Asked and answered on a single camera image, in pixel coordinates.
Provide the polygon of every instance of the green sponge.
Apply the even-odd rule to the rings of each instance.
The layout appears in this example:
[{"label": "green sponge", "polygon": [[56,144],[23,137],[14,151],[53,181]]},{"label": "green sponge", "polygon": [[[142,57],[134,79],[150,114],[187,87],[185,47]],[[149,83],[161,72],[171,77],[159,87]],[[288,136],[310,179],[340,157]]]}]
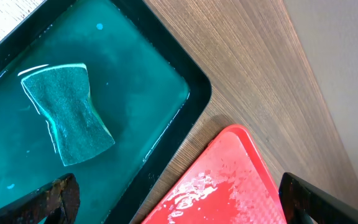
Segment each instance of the green sponge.
[{"label": "green sponge", "polygon": [[114,144],[92,105],[85,64],[47,67],[21,83],[38,113],[47,118],[55,152],[64,166],[91,159]]}]

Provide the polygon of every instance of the red cutting board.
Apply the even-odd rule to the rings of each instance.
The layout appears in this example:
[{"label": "red cutting board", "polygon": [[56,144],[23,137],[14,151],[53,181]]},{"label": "red cutting board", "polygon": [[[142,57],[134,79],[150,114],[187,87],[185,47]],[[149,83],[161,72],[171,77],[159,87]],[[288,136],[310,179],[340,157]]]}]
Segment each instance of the red cutting board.
[{"label": "red cutting board", "polygon": [[278,189],[248,130],[225,128],[143,221],[286,223]]}]

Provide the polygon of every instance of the gray wall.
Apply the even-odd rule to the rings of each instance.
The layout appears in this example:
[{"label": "gray wall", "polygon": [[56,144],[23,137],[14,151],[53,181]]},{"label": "gray wall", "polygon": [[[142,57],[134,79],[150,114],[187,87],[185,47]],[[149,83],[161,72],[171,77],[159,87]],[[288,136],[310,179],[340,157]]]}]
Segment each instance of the gray wall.
[{"label": "gray wall", "polygon": [[284,2],[358,177],[358,1]]}]

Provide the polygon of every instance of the teal water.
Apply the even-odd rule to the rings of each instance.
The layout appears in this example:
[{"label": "teal water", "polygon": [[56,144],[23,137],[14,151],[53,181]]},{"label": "teal water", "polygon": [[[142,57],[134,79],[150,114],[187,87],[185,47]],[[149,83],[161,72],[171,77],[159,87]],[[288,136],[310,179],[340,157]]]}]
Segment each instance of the teal water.
[{"label": "teal water", "polygon": [[[87,66],[93,105],[116,143],[65,167],[45,117],[20,84],[28,73],[18,74],[68,63]],[[107,217],[189,93],[184,79],[108,0],[76,2],[1,75],[0,208],[72,172],[81,195],[77,223]]]}]

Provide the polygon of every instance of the wooden table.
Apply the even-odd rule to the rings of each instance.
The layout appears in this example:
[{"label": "wooden table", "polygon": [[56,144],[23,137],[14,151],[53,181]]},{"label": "wooden table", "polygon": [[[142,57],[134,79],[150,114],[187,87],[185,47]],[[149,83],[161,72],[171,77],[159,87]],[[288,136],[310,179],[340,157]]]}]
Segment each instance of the wooden table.
[{"label": "wooden table", "polygon": [[[16,1],[25,16],[34,9]],[[251,131],[277,184],[292,172],[358,208],[356,175],[282,0],[146,2],[207,74],[213,95],[136,222],[234,123]]]}]

